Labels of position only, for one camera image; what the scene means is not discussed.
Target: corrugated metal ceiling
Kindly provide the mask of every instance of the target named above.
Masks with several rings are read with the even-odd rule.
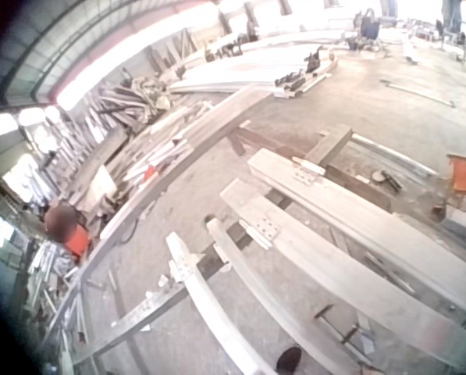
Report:
[[[196,1],[24,2],[0,40],[0,110],[43,102],[72,65],[121,25],[161,7]]]

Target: black shoe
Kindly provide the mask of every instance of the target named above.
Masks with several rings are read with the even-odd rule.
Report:
[[[293,346],[287,349],[279,357],[276,364],[276,371],[282,375],[291,375],[297,369],[302,359],[302,349]]]

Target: concrete floor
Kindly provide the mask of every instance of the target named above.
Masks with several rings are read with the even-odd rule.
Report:
[[[446,154],[466,155],[466,71],[447,52],[431,48],[418,50],[422,62],[408,64],[400,46],[392,46],[392,57],[373,59],[343,54],[332,76],[300,98],[273,98],[249,113],[250,128],[292,146],[313,146],[319,132],[335,124],[351,126],[356,133],[424,163],[443,174],[450,171]],[[432,92],[454,100],[456,109],[387,88],[379,79]],[[140,303],[148,292],[158,290],[160,275],[168,273],[171,259],[165,237],[175,231],[192,252],[200,252],[212,241],[203,219],[214,213],[226,226],[237,217],[219,197],[234,178],[241,177],[259,189],[267,189],[247,170],[253,148],[238,157],[227,140],[219,142],[187,170],[157,202],[151,215],[140,222],[133,239],[112,250],[94,278],[106,280],[110,266],[116,269],[123,300],[128,309]],[[341,159],[348,170],[356,161]],[[296,205],[287,210],[324,236],[324,223]],[[355,312],[287,262],[276,250],[265,251],[252,244],[244,250],[252,265],[277,290],[283,301],[305,319],[329,302],[338,312],[331,316],[342,330],[350,329]],[[244,286],[234,270],[217,273],[208,282],[215,296],[246,339],[274,366],[278,356],[294,344]],[[110,290],[87,289],[87,300],[94,321],[94,336],[100,337],[117,320]],[[377,366],[388,374],[438,374],[446,367],[399,342],[392,334],[372,324]],[[140,332],[135,340],[147,368],[153,374],[239,374],[240,371],[209,332],[193,302],[186,298]],[[353,339],[359,345],[359,339]],[[101,357],[105,368],[119,374],[141,373],[126,343]],[[304,355],[297,374],[327,373]]]

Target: curved metal beam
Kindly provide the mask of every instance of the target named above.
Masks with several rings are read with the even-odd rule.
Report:
[[[68,16],[73,10],[77,8],[78,5],[85,2],[85,0],[76,0],[68,9],[62,12],[56,19],[52,21],[32,42],[30,45],[27,46],[27,49],[21,54],[21,56],[17,59],[15,65],[11,68],[11,70],[5,75],[4,79],[0,83],[0,97],[5,98],[7,94],[7,90],[9,89],[12,81],[19,72],[21,66],[27,60],[30,53],[37,47],[37,45],[44,39],[45,35],[52,30],[59,22],[61,22],[66,16]]]
[[[36,100],[36,97],[37,97],[37,92],[38,90],[40,89],[41,85],[44,83],[45,79],[47,78],[47,76],[50,74],[50,72],[52,71],[52,69],[54,69],[54,66],[58,63],[58,61],[64,56],[64,54],[77,42],[79,41],[86,33],[88,33],[94,26],[96,26],[98,23],[100,23],[103,19],[105,19],[106,17],[110,16],[112,13],[114,12],[117,12],[118,10],[122,9],[122,8],[125,8],[126,6],[128,5],[131,5],[135,2],[139,2],[140,0],[128,0],[126,2],[123,2],[123,3],[120,3],[118,4],[116,7],[113,7],[111,9],[109,9],[109,11],[106,13],[106,14],[103,14],[102,16],[98,17],[94,22],[92,23],[89,23],[88,26],[85,28],[85,30],[82,30],[78,35],[76,35],[75,37],[73,37],[70,41],[67,41],[65,42],[60,48],[59,48],[59,53],[57,53],[56,57],[51,61],[50,65],[48,66],[48,68],[46,69],[46,71],[44,71],[40,77],[40,79],[37,81],[37,83],[34,85],[33,89],[31,90],[31,97]],[[112,34],[113,31],[115,30],[118,30],[119,28],[121,28],[122,26],[126,25],[127,22],[130,22],[131,20],[134,20],[136,18],[139,18],[140,16],[143,16],[144,14],[147,14],[147,13],[152,13],[152,12],[156,12],[160,9],[164,9],[164,8],[169,8],[169,7],[172,7],[172,6],[175,6],[175,5],[179,5],[179,4],[183,4],[183,3],[186,3],[186,2],[194,2],[194,0],[180,0],[180,1],[177,1],[177,2],[173,2],[172,4],[165,4],[165,5],[160,5],[160,6],[157,6],[155,8],[150,8],[150,9],[145,9],[143,12],[139,12],[137,14],[137,17],[130,17],[129,19],[125,20],[125,21],[122,21],[120,23],[118,23],[115,27],[113,27],[104,37],[101,37],[100,39],[104,40],[106,39],[110,34]],[[82,55],[82,57],[84,57],[85,54],[87,54],[89,51],[92,50],[92,47],[88,48]]]

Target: workshop floor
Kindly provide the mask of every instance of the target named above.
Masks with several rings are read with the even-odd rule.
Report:
[[[300,98],[273,98],[262,108],[249,114],[252,130],[294,147],[313,146],[321,130],[331,130],[343,123],[354,132],[388,146],[426,166],[448,175],[446,154],[466,155],[466,70],[447,52],[425,46],[418,50],[422,62],[408,64],[400,46],[392,47],[392,57],[373,59],[340,55],[340,65],[332,76]],[[379,83],[387,79],[409,88],[422,89],[436,97],[453,100],[450,108]],[[249,173],[246,162],[255,153],[253,148],[238,157],[227,140],[219,142],[187,170],[157,202],[151,215],[142,222],[132,240],[112,250],[94,278],[107,281],[107,270],[117,272],[123,301],[128,310],[139,304],[148,292],[158,290],[158,279],[169,272],[169,250],[165,237],[175,231],[192,252],[200,252],[211,243],[204,217],[213,213],[225,226],[237,217],[219,197],[219,193],[236,177],[265,189]],[[349,169],[356,160],[348,160]],[[291,205],[288,213],[327,235],[323,223],[303,209]],[[333,319],[342,330],[355,323],[355,312],[323,290],[287,262],[276,250],[264,251],[252,244],[244,251],[246,257],[265,280],[298,315],[310,320],[329,302],[336,302],[339,311]],[[208,284],[242,334],[273,366],[278,356],[294,344],[256,301],[234,270],[217,273]],[[87,288],[87,302],[94,321],[94,336],[102,336],[118,320],[112,292]],[[376,324],[377,366],[388,374],[439,374],[446,367],[434,359],[400,343]],[[149,332],[135,335],[137,346],[149,373],[153,374],[239,374],[227,354],[209,332],[203,319],[186,298],[178,306],[157,319]],[[360,345],[358,337],[353,339]],[[141,373],[126,343],[101,357],[105,368],[119,374]],[[327,373],[308,355],[303,357],[297,374]]]

